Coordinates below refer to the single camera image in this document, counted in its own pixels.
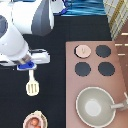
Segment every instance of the slotted spatula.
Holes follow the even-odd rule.
[[[35,96],[39,93],[39,83],[34,78],[34,70],[29,70],[29,82],[26,85],[26,91],[29,96]]]

